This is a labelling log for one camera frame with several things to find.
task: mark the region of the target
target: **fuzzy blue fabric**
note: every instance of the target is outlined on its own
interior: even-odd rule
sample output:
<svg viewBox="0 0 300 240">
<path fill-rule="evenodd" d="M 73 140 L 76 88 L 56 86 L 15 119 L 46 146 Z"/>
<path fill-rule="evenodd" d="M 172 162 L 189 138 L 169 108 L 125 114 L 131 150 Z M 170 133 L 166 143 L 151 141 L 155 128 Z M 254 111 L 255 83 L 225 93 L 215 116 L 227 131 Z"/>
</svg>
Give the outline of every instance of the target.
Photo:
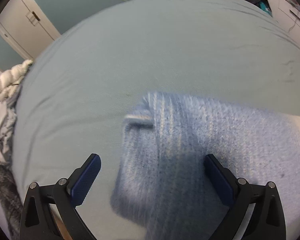
<svg viewBox="0 0 300 240">
<path fill-rule="evenodd" d="M 287 230 L 300 217 L 300 135 L 282 114 L 189 95 L 149 93 L 124 121 L 114 211 L 146 239 L 208 239 L 225 216 L 203 159 L 236 177 L 274 181 Z"/>
</svg>

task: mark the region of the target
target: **mattress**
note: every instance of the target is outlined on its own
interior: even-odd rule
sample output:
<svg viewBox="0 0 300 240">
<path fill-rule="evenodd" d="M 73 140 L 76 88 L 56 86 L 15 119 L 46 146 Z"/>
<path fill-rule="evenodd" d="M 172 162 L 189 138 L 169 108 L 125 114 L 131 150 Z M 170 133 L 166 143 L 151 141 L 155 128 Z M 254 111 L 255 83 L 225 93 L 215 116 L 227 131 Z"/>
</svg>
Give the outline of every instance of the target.
<svg viewBox="0 0 300 240">
<path fill-rule="evenodd" d="M 132 0 L 91 16 L 24 79 L 12 166 L 21 200 L 31 182 L 55 184 L 97 153 L 101 171 L 77 211 L 97 239 L 142 239 L 109 201 L 122 120 L 148 91 L 300 115 L 300 49 L 243 0 Z M 288 239 L 299 233 L 287 225 Z"/>
</svg>

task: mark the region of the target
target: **drawer handle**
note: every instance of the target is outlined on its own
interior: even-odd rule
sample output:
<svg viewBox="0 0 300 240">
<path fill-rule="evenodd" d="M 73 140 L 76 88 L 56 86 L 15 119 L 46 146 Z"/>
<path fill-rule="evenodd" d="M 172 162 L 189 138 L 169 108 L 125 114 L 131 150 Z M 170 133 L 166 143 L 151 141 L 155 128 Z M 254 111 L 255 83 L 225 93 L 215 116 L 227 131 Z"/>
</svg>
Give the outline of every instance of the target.
<svg viewBox="0 0 300 240">
<path fill-rule="evenodd" d="M 290 10 L 290 12 L 300 21 L 300 18 L 293 11 Z"/>
</svg>

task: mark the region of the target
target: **textured blue pad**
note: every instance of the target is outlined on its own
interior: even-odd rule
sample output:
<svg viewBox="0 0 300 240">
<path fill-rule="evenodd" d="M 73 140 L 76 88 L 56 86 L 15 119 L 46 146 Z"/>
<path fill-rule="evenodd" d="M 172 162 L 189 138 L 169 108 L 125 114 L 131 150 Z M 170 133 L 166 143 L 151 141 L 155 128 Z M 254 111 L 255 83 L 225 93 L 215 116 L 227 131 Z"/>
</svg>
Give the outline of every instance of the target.
<svg viewBox="0 0 300 240">
<path fill-rule="evenodd" d="M 96 154 L 71 188 L 70 195 L 73 206 L 79 206 L 83 203 L 100 169 L 101 159 L 100 156 Z"/>
<path fill-rule="evenodd" d="M 234 204 L 233 189 L 209 155 L 205 157 L 204 166 L 205 172 L 223 205 L 232 207 Z"/>
</svg>

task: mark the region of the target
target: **door frame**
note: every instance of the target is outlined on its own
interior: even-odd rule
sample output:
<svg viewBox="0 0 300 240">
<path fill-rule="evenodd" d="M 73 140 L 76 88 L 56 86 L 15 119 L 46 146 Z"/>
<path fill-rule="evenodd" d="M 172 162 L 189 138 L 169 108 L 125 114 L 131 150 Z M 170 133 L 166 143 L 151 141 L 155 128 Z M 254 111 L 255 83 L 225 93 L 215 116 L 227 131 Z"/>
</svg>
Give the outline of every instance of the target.
<svg viewBox="0 0 300 240">
<path fill-rule="evenodd" d="M 53 40 L 58 39 L 61 34 L 50 22 L 48 17 L 43 13 L 39 5 L 35 0 L 22 0 L 29 11 L 34 11 L 40 18 L 40 25 L 50 35 Z M 5 30 L 3 25 L 0 23 L 0 36 L 23 58 L 31 59 L 32 57 L 13 39 L 13 37 Z"/>
</svg>

